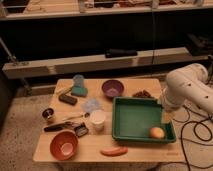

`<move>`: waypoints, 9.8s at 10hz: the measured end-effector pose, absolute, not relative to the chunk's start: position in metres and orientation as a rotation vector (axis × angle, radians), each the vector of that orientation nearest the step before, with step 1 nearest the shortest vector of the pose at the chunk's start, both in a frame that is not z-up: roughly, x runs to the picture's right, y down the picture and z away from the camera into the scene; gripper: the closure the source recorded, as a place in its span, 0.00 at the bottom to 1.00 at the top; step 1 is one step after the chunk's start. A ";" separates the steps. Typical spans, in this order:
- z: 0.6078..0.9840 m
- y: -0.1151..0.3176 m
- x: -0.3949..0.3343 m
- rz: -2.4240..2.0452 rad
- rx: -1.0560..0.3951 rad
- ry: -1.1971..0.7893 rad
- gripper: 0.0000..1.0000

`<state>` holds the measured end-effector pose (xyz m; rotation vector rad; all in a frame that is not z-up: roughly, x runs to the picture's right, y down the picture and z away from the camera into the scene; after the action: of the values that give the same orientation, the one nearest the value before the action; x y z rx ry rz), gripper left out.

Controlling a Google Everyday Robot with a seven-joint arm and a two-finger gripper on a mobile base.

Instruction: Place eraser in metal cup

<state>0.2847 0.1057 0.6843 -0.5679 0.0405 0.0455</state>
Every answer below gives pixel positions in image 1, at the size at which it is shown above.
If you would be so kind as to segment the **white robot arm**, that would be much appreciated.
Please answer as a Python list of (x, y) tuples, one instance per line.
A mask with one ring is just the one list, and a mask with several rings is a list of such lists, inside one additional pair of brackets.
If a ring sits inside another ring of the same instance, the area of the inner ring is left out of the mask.
[(166, 112), (173, 112), (183, 106), (185, 100), (198, 105), (213, 115), (213, 89), (206, 85), (207, 69), (193, 63), (169, 72), (166, 76), (166, 87), (159, 101)]

